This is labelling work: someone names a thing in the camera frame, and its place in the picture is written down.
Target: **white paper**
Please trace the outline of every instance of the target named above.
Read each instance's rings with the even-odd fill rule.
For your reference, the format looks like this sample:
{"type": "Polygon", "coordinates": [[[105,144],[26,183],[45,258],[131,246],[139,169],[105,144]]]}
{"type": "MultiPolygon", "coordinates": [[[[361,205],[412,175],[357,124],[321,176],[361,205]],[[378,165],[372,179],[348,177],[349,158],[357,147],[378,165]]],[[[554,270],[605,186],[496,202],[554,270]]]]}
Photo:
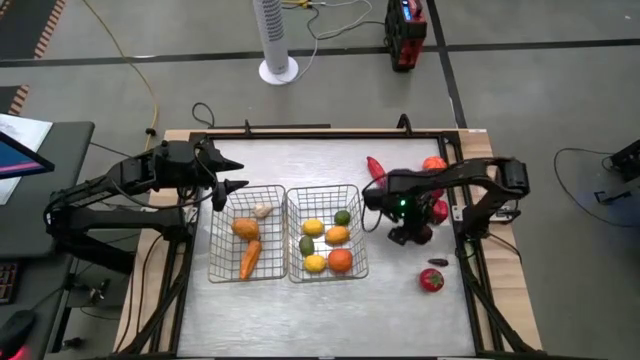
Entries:
{"type": "MultiPolygon", "coordinates": [[[[0,131],[32,151],[38,151],[42,141],[49,133],[51,125],[52,123],[46,121],[0,114],[0,131]]],[[[0,180],[0,205],[5,205],[9,201],[9,197],[20,182],[20,179],[0,180]]]]}

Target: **garlic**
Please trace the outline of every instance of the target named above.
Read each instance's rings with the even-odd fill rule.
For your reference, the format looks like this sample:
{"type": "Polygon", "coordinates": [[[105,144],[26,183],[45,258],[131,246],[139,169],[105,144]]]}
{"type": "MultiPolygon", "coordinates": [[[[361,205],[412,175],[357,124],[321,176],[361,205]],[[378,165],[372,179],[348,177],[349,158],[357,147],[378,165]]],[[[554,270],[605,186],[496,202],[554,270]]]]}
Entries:
{"type": "Polygon", "coordinates": [[[256,214],[258,219],[264,219],[269,215],[271,210],[273,210],[273,206],[258,204],[253,208],[253,213],[256,214]]]}

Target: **wire basket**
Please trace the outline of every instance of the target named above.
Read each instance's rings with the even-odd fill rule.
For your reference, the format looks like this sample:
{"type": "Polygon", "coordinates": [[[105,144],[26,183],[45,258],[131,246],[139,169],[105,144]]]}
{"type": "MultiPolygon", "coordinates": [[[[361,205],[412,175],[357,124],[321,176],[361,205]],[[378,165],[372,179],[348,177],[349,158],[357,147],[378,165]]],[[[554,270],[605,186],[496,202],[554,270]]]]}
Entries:
{"type": "Polygon", "coordinates": [[[249,243],[231,230],[231,224],[237,218],[257,221],[260,231],[262,251],[249,280],[279,279],[286,275],[284,192],[280,185],[245,187],[228,195],[221,212],[213,212],[209,281],[242,281],[240,263],[249,243]],[[264,219],[257,219],[253,213],[259,204],[273,207],[264,219]]]}
{"type": "Polygon", "coordinates": [[[361,205],[358,188],[354,185],[336,185],[295,188],[287,191],[287,227],[289,243],[289,278],[296,283],[310,281],[330,281],[362,279],[369,274],[364,232],[360,227],[361,205]],[[325,232],[334,224],[334,215],[340,210],[351,214],[349,241],[340,245],[328,245],[324,235],[314,238],[314,255],[325,259],[334,249],[349,249],[353,255],[353,266],[346,273],[335,273],[325,269],[321,273],[310,273],[304,268],[304,256],[298,242],[304,236],[302,224],[310,219],[318,219],[325,226],[325,232]]]}

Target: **computer monitor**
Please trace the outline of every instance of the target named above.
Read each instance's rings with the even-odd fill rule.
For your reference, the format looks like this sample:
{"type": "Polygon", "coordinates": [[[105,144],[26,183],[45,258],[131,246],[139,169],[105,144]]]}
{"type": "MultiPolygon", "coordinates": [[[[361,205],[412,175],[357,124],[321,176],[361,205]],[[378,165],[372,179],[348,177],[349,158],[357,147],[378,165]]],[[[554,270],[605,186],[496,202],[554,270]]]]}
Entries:
{"type": "Polygon", "coordinates": [[[0,131],[0,179],[53,171],[55,165],[0,131]]]}

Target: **orange carrot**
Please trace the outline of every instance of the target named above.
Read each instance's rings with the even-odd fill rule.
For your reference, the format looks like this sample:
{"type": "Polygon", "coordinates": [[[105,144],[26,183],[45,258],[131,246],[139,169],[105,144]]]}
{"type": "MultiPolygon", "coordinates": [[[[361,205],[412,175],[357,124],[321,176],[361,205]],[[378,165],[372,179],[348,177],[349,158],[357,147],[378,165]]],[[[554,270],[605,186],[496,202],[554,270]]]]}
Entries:
{"type": "Polygon", "coordinates": [[[244,256],[242,256],[242,262],[240,263],[240,279],[249,279],[249,276],[251,276],[251,273],[253,272],[253,268],[258,262],[261,251],[262,243],[260,241],[249,241],[247,251],[244,253],[244,256]]]}

